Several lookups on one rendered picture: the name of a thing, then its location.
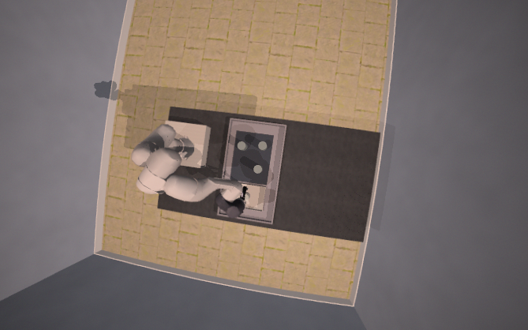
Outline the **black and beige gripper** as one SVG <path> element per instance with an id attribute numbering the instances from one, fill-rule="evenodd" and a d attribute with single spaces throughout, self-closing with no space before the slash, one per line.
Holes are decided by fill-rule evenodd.
<path id="1" fill-rule="evenodd" d="M 243 199 L 243 200 L 245 199 L 245 193 L 246 193 L 246 190 L 248 190 L 247 186 L 243 186 L 243 191 L 242 191 L 241 196 L 240 196 L 239 198 L 241 198 L 241 199 Z M 243 195 L 243 194 L 244 194 L 244 195 Z"/>

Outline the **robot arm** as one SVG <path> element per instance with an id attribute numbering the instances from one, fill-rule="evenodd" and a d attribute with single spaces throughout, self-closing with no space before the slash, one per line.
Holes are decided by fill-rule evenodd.
<path id="1" fill-rule="evenodd" d="M 239 217 L 246 205 L 246 200 L 237 198 L 243 191 L 239 181 L 173 175 L 182 159 L 187 160 L 194 152 L 194 144 L 188 137 L 175 136 L 172 126 L 161 124 L 134 148 L 132 161 L 137 166 L 144 167 L 136 182 L 138 189 L 149 194 L 165 192 L 171 197 L 189 202 L 201 201 L 213 191 L 223 189 L 215 198 L 216 204 L 230 218 Z"/>

